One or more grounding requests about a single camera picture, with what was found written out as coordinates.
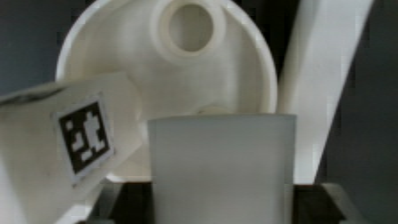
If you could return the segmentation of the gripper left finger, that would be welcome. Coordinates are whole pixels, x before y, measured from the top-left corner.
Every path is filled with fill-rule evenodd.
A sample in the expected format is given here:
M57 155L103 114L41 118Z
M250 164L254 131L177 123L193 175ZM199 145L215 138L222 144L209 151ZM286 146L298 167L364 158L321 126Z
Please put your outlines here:
M87 224L153 224L149 183L108 183L105 185Z

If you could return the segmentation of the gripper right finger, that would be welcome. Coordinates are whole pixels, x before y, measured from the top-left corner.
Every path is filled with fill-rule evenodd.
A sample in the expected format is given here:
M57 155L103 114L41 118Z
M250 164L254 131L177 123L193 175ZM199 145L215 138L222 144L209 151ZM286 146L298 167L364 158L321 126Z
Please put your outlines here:
M336 183L293 188L293 224L373 224Z

